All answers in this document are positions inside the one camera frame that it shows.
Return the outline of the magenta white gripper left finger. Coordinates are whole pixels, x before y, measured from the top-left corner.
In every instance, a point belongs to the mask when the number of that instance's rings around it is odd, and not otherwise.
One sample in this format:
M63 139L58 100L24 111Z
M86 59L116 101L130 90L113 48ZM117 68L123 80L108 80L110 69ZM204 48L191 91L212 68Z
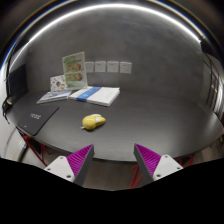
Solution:
M45 171L82 186L94 154L94 145L88 145L69 156L57 157Z

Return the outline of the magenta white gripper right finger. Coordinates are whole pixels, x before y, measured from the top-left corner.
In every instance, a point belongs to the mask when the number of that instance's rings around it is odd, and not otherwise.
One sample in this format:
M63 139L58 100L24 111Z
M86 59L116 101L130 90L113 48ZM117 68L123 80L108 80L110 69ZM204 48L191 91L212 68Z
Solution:
M182 169L182 166L168 154L159 155L139 144L134 145L134 155L137 160L133 176L134 185L140 179L149 184Z

